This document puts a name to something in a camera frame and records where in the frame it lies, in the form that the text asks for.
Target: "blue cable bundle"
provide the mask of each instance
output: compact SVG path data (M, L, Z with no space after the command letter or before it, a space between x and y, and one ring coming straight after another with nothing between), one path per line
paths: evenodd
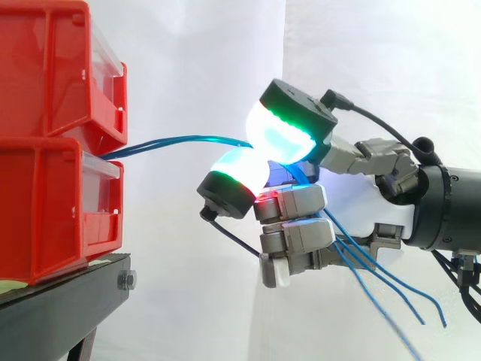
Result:
M235 147L251 147L251 145L245 141L239 141L237 139L216 137L215 135L185 135L182 137L163 138L153 141L146 141L145 143L134 145L132 147L123 148L121 150L101 156L103 160L112 160L125 158L126 156L133 156L149 150L159 149L167 147L169 145L185 143L187 141L206 141L208 143L219 143L233 145Z
M118 150L116 152L109 153L105 156L102 157L102 159L105 160L111 160L111 159L119 159L119 158L124 158L126 156L132 156L134 154L138 153L143 153L147 152L149 150L154 150L154 149L159 149L162 147L167 147L169 145L174 145L174 144L179 144L179 143L184 143L187 141L206 141L206 142L213 142L213 143L220 143L220 144L228 144L228 145L233 145L233 146L241 146L241 147L251 147L249 143L246 143L245 141L239 141L237 139L232 139L232 138L224 138L224 137L217 137L213 135L187 135L187 136L182 136L182 137L173 137L173 138L164 138L164 139L156 139L154 141L148 141L143 144L135 145L133 147L127 147L121 150ZM309 184L309 180L307 179L306 175L303 173L303 171L297 166L297 165L284 165L284 168L287 169L291 173L294 179L299 184ZM344 234L344 236L347 238L348 242L371 264L375 265L379 270L381 270L385 275L389 276L392 280L396 281L399 283L401 286L406 287L412 292L415 292L427 299L429 299L431 302L434 303L436 306L441 322L444 327L446 327L446 320L443 315L443 311L439 305L439 303L433 299L431 296L427 295L426 293L419 291L415 289L414 287L409 286L408 284L404 283L401 281L399 278L395 277L392 273L388 272L385 268L383 268L369 253L367 253L365 250L363 250L349 235L349 233L339 224L339 222L336 220L334 215L329 212L329 210L324 209L324 212L328 215L329 218L331 218L332 222L338 227L338 229ZM385 279L382 275L378 274L375 272L371 267L361 259L357 254L355 254L352 250L350 250L349 246L341 240L337 235L336 235L336 241L334 242L334 247L339 254L339 257L343 260L344 263L346 263L347 267L351 270L351 272L354 274L356 277L357 281L361 285L362 289L364 290L365 294L369 297L369 299L373 302L374 306L379 310L379 312L385 317L387 323L394 329L394 331L398 334L399 338L403 341L403 343L407 346L408 350L411 352L411 354L414 356L414 358L418 361L422 361L421 356L419 353L414 349L414 347L411 345L409 340L407 339L406 335L400 330L399 326L395 323L395 321L391 318L391 316L383 309L383 307L377 302L377 300L374 298L372 293L369 291L367 285L365 282L362 280L361 276L355 269L355 266L352 264L352 262L346 257L344 254L344 251L349 253L352 258L354 258L360 265L362 265L367 271L369 271L371 274L379 278L382 282L387 284L389 287L391 287L409 306L411 311L414 313L416 318L419 320L421 324L425 324L424 320L421 318L417 310L414 308L414 306L411 304L409 299L400 291L392 282L388 281Z

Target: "black connector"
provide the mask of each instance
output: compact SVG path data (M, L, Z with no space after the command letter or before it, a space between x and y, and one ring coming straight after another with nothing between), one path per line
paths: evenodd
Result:
M208 205L205 205L200 212L201 218L207 222L213 222L219 215L217 212L212 211Z
M334 109L341 109L342 111L351 111L354 108L354 103L342 94L336 93L329 89L320 99L324 106L333 111Z

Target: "white fingertip pad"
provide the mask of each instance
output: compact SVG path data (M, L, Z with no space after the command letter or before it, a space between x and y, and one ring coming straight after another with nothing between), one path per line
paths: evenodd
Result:
M289 263L286 257L273 258L274 274L276 277L276 287L287 287L291 284L291 276L289 274Z

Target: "green led light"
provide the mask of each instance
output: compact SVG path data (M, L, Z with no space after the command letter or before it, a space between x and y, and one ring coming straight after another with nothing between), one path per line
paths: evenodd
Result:
M306 132L283 122L261 102L247 118L247 139L268 159L282 164L298 162L316 146Z
M260 152L239 147L224 154L211 171L220 171L242 183L257 196L269 179L269 164Z

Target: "black cable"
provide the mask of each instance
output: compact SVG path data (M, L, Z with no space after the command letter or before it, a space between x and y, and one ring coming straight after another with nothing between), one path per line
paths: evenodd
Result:
M439 265L441 266L441 268L443 269L443 271L448 275L449 279L454 283L454 285L456 286L456 288L459 288L459 285L458 285L458 279L456 278L456 276L449 270L448 266L441 260L441 259L438 259L434 253L434 251L432 252L433 253L433 256L434 258L437 260L437 262L439 263ZM448 263L451 263L450 261L448 261L441 253L437 252L437 254L441 257L443 257ZM476 292L479 293L479 287L478 286L471 286L473 288L473 290L475 290ZM473 307L475 307L475 309L479 312L479 314L481 314L481 305L479 305L476 300L469 294L469 292L467 293L467 296L465 297L467 299L467 302L469 302Z
M370 113L369 111L366 111L365 109L362 109L355 105L352 107L352 110L355 111L357 114L361 114L363 117L366 117L372 120L381 128L384 128L387 132L389 132L393 137L398 139L404 146L406 146L407 149L411 150L413 153L418 151L418 149L414 147L410 141L408 141L405 137L403 137L396 129L392 128L384 120L380 119L379 117L376 117L374 114Z
M209 222L215 229L217 229L219 232L221 232L223 235L229 237L232 241L235 243L239 244L244 250L248 250L250 253L252 253L254 256L259 258L260 253L249 246L246 242L242 241L241 239L237 238L235 235L230 233L227 229L222 227L220 224L218 224L215 220Z
M461 298L467 310L473 315L473 317L479 323L481 323L481 312L479 312L479 310L481 309L481 306L476 301L474 301L473 297L470 297L469 287L463 286L459 289L459 292L461 294Z
M481 296L481 288L479 288L478 286L471 286L471 288L477 292L478 295Z
M356 105L352 105L352 111L361 114L363 117L368 118L375 122L378 126L385 129L392 136L400 141L407 149L413 152L414 156L423 165L441 165L441 159L434 152L434 143L431 139L426 137L417 138L413 143L409 142L405 137L403 137L396 129L391 127L384 120L376 117L374 114L362 109Z
M448 275L448 277L451 279L451 281L458 287L458 279L455 277L455 275L452 274L452 272L449 270L448 266L445 265L440 259L438 259L436 256L434 258L437 260L441 268L443 269L444 273Z
M436 257L436 259L440 260L442 263L447 265L451 269L451 272L457 272L458 271L458 269L445 256L443 256L437 250L433 250L431 253L433 254L433 256Z

